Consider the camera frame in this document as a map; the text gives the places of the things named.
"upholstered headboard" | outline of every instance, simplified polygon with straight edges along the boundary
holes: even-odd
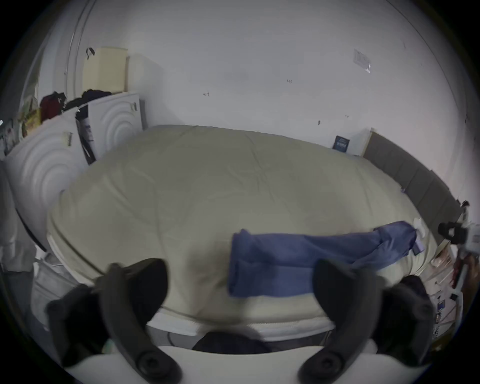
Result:
[[[371,132],[363,157],[398,182],[417,207],[437,244],[442,222],[457,221],[462,211],[447,185],[412,155],[376,132]]]

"door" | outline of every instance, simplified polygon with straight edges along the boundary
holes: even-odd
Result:
[[[105,152],[142,131],[138,94],[122,93],[88,103],[88,120],[99,160]]]
[[[75,113],[74,108],[45,121],[4,160],[17,210],[45,248],[48,210],[88,167]]]

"dark blue book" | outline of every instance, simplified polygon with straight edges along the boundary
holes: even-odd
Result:
[[[333,144],[333,149],[336,149],[337,151],[340,151],[340,152],[346,152],[348,148],[348,143],[350,143],[349,139],[346,139],[345,137],[337,136]]]

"beige box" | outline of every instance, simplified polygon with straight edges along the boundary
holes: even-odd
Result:
[[[118,93],[125,91],[125,67],[128,50],[101,47],[84,61],[83,92],[89,89]]]

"white sheet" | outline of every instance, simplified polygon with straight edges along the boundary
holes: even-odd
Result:
[[[335,235],[420,217],[400,186],[368,160],[258,132],[158,126],[107,153],[48,217],[50,243],[77,279],[110,263],[158,257],[169,267],[162,312],[214,324],[324,317],[313,295],[228,296],[230,239],[250,233]],[[412,254],[379,274],[390,284],[433,257]]]

